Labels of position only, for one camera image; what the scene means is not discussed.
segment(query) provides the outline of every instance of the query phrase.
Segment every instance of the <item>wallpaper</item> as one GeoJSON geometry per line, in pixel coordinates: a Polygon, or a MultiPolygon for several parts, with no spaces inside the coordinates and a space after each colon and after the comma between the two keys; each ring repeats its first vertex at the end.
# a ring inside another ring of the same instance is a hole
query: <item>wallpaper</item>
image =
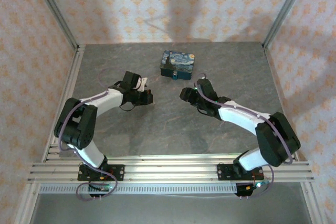
{"type": "Polygon", "coordinates": [[[55,0],[80,44],[263,41],[285,0],[55,0]]]}
{"type": "Polygon", "coordinates": [[[44,0],[0,0],[0,223],[13,223],[74,55],[44,0]]]}
{"type": "Polygon", "coordinates": [[[284,111],[336,223],[336,0],[297,0],[270,54],[284,111]]]}

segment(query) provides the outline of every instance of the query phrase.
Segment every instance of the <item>patterned wallpaper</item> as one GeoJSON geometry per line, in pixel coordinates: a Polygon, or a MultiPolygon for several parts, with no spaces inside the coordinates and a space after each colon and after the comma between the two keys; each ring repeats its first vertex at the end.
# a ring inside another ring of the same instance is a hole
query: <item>patterned wallpaper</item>
{"type": "Polygon", "coordinates": [[[262,41],[285,0],[56,0],[80,44],[262,41]]]}
{"type": "Polygon", "coordinates": [[[284,111],[336,223],[336,0],[297,0],[270,54],[284,111]]]}
{"type": "Polygon", "coordinates": [[[13,223],[74,55],[44,0],[0,0],[0,223],[13,223]]]}

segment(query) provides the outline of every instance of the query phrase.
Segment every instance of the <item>gray tabletop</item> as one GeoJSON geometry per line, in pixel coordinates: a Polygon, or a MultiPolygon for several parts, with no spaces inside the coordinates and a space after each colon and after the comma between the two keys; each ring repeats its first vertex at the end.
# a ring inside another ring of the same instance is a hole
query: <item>gray tabletop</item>
{"type": "Polygon", "coordinates": [[[97,118],[93,140],[108,157],[123,155],[241,153],[257,147],[255,136],[231,123],[201,115],[179,98],[205,72],[218,96],[260,112],[281,111],[268,62],[258,42],[198,42],[87,45],[73,93],[81,99],[103,91],[102,80],[112,85],[130,70],[148,77],[154,105],[131,112],[114,108],[97,118]],[[163,77],[160,61],[164,50],[195,55],[191,81],[163,77]]]}

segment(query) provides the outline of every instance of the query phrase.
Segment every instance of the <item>mounting plate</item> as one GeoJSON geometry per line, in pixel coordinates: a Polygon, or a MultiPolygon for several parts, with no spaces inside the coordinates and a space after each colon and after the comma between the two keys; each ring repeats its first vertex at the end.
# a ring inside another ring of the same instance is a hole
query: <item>mounting plate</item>
{"type": "MultiPolygon", "coordinates": [[[[125,165],[107,165],[106,171],[111,173],[117,178],[117,181],[123,181],[125,173],[125,165]]],[[[95,170],[91,170],[87,165],[80,164],[78,172],[78,181],[112,181],[110,176],[105,176],[103,179],[100,177],[100,173],[95,170]]]]}
{"type": "Polygon", "coordinates": [[[264,180],[264,172],[261,167],[239,177],[233,170],[233,164],[218,164],[217,175],[218,180],[264,180]]]}

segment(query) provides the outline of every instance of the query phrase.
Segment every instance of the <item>blue painted box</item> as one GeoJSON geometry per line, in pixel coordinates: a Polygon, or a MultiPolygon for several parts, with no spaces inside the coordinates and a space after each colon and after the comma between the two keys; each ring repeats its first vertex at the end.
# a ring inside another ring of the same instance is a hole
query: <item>blue painted box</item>
{"type": "Polygon", "coordinates": [[[171,77],[174,80],[190,80],[194,61],[195,56],[193,54],[166,50],[160,64],[161,75],[171,77]]]}

